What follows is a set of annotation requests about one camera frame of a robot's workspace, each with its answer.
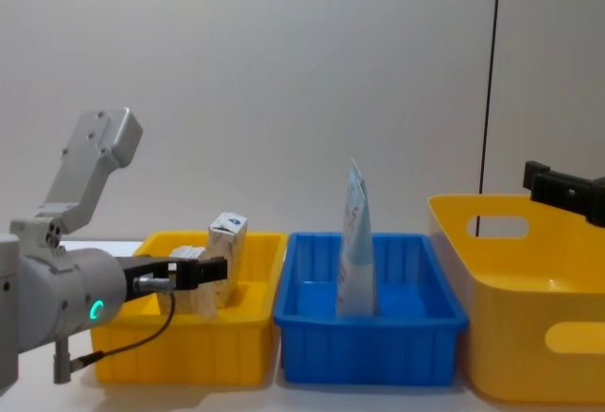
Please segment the yellow storage bin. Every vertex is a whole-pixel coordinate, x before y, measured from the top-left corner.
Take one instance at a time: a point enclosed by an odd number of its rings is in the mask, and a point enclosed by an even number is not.
[[[183,245],[205,246],[206,232],[157,232],[136,254],[167,256]],[[113,355],[96,366],[100,382],[255,386],[273,363],[277,334],[273,303],[287,235],[249,232],[242,265],[228,306],[211,322],[174,316],[170,327],[141,348]],[[93,349],[108,351],[158,330],[155,294],[125,304],[109,324],[93,329]]]
[[[461,365],[500,401],[605,403],[605,230],[525,196],[429,199],[430,236],[470,321]],[[521,238],[476,238],[477,215]]]

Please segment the tabletop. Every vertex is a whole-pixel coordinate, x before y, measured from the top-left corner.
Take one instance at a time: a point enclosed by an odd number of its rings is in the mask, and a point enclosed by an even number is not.
[[[66,242],[67,249],[98,248],[114,256],[128,256],[140,242]],[[70,337],[72,357],[92,349],[89,332]],[[274,368],[258,388],[206,388],[193,386],[104,386],[92,367],[73,375],[65,386],[52,381],[54,346],[46,345],[20,355],[20,378],[0,397],[2,412],[132,412],[172,411],[283,411],[283,412],[526,412],[530,406],[490,404],[478,398],[464,382],[448,388],[397,386],[301,386],[284,380]],[[577,407],[540,407],[544,412],[571,412]],[[604,411],[603,407],[582,411]]]

